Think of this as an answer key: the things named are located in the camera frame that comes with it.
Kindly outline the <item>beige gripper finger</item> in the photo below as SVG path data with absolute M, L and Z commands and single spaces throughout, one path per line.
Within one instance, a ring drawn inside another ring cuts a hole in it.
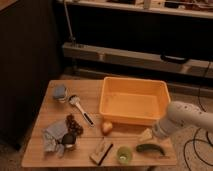
M 147 128 L 139 136 L 139 141 L 144 142 L 153 138 L 152 130 Z

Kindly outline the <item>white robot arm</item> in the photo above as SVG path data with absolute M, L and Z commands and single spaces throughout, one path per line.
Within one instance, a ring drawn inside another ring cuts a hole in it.
M 139 135 L 139 141 L 167 139 L 189 125 L 213 132 L 213 113 L 204 112 L 191 103 L 172 101 L 166 108 L 166 114 Z

